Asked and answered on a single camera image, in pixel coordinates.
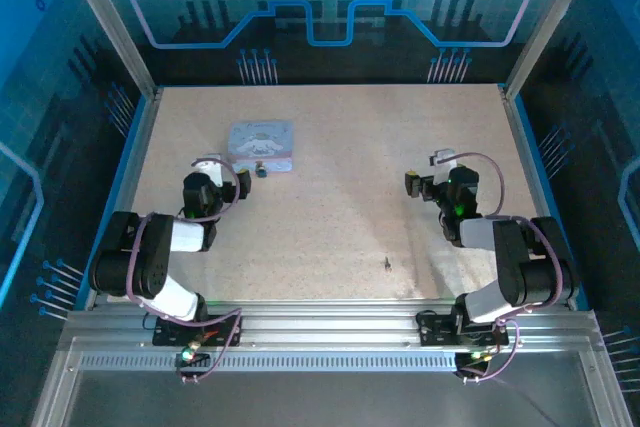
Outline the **connector with green light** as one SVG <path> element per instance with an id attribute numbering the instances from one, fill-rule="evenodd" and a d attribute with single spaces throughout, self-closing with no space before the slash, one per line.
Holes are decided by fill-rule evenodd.
<path id="1" fill-rule="evenodd" d="M 455 354 L 455 366 L 463 373 L 485 375 L 489 369 L 492 354 L 487 352 L 466 352 Z"/>
<path id="2" fill-rule="evenodd" d="M 200 351 L 202 344 L 198 341 L 192 341 L 185 346 L 176 357 L 176 368 L 183 369 L 188 367 L 199 366 L 207 361 L 210 356 Z"/>

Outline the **aluminium side rail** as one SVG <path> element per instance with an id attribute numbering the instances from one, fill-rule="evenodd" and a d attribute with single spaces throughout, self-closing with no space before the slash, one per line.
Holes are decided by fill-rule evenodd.
<path id="1" fill-rule="evenodd" d="M 75 301 L 75 311 L 92 308 L 96 294 L 89 287 L 89 268 L 97 254 L 112 213 L 119 210 L 128 211 L 133 205 L 163 91 L 164 88 L 159 87 L 153 97 L 143 97 L 136 108 L 87 260 L 86 271 Z"/>
<path id="2" fill-rule="evenodd" d="M 549 178 L 543 166 L 542 157 L 538 150 L 538 142 L 535 138 L 524 103 L 519 94 L 513 99 L 509 98 L 504 83 L 498 84 L 498 90 L 503 101 L 527 185 L 533 199 L 535 211 L 539 216 L 551 216 L 558 222 L 561 233 L 568 246 L 570 258 L 572 261 L 575 261 L 573 250 L 562 223 Z"/>

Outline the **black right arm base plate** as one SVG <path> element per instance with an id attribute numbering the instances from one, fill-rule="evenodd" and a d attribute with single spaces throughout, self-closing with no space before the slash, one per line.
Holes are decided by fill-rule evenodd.
<path id="1" fill-rule="evenodd" d="M 423 310 L 415 315 L 417 332 L 422 347 L 506 347 L 507 332 L 493 323 L 471 323 L 463 314 L 437 314 Z"/>

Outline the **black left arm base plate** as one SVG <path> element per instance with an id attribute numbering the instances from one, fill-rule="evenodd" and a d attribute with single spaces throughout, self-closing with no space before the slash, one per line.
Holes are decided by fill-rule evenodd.
<path id="1" fill-rule="evenodd" d="M 236 317 L 209 325 L 206 327 L 186 327 L 157 319 L 153 331 L 152 344 L 161 347 L 186 347 L 192 342 L 198 342 L 204 347 L 222 347 L 228 337 L 230 346 L 239 345 L 242 333 L 242 320 L 235 324 Z"/>

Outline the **aluminium front rail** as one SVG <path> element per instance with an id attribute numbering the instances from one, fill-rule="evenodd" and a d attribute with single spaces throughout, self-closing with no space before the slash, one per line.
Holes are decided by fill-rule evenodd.
<path id="1" fill-rule="evenodd" d="M 415 316 L 449 314 L 442 300 L 239 301 L 213 305 L 213 315 L 242 311 L 242 351 L 416 351 Z M 130 303 L 98 299 L 69 314 L 58 350 L 142 351 L 152 348 L 156 318 Z M 591 311 L 551 307 L 517 317 L 525 353 L 601 351 L 604 341 Z"/>

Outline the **aluminium frame post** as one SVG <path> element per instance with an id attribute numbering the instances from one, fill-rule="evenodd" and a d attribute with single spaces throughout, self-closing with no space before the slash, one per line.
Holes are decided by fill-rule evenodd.
<path id="1" fill-rule="evenodd" d="M 515 101 L 572 1 L 549 1 L 507 79 L 505 90 L 507 100 Z"/>
<path id="2" fill-rule="evenodd" d="M 157 87 L 112 0 L 86 0 L 141 94 L 154 100 Z"/>

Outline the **grey lower frame panel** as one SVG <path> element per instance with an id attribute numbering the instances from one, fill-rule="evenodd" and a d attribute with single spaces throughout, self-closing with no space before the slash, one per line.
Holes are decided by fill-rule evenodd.
<path id="1" fill-rule="evenodd" d="M 519 354 L 485 382 L 451 373 L 229 372 L 197 386 L 169 373 L 76 374 L 46 396 L 49 351 L 15 372 L 10 424 L 39 405 L 62 427 L 640 427 L 640 394 L 598 400 L 574 353 Z"/>

